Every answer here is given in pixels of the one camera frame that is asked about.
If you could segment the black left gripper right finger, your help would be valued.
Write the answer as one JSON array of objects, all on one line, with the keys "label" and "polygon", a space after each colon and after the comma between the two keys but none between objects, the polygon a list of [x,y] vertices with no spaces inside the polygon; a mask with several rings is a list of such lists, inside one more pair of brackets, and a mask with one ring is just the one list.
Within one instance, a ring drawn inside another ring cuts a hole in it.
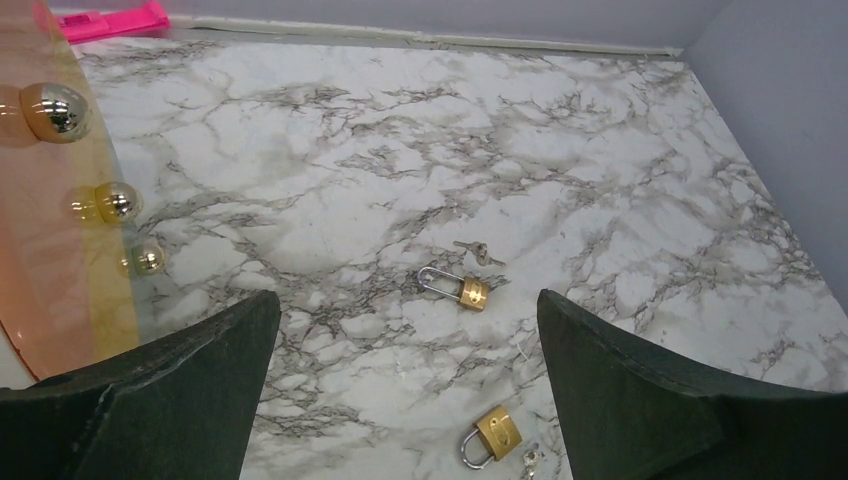
[{"label": "black left gripper right finger", "polygon": [[551,290],[537,323],[576,479],[843,479],[847,397],[696,362]]}]

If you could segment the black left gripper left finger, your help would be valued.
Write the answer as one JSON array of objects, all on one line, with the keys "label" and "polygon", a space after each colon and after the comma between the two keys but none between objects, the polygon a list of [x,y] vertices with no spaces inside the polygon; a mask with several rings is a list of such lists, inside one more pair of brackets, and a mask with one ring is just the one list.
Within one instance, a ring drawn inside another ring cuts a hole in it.
[{"label": "black left gripper left finger", "polygon": [[255,293],[190,327],[1,392],[5,479],[236,479],[281,318]]}]

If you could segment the small brass padlock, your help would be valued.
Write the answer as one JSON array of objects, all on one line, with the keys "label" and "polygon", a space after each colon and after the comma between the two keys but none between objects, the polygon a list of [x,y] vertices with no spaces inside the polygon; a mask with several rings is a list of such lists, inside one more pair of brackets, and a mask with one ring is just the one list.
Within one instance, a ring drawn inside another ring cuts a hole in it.
[{"label": "small brass padlock", "polygon": [[[485,456],[474,460],[468,455],[468,444],[476,439],[485,451]],[[461,462],[469,469],[480,471],[493,462],[504,460],[523,443],[515,420],[503,405],[495,405],[477,419],[462,438],[459,445]]]}]

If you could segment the brass padlock long shackle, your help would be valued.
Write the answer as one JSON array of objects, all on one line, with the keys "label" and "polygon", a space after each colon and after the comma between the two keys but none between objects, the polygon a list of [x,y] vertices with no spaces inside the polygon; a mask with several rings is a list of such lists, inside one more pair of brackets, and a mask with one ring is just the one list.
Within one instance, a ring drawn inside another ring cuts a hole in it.
[{"label": "brass padlock long shackle", "polygon": [[433,267],[422,267],[415,278],[424,290],[451,299],[465,309],[482,312],[487,306],[490,286],[476,277],[458,276]]}]

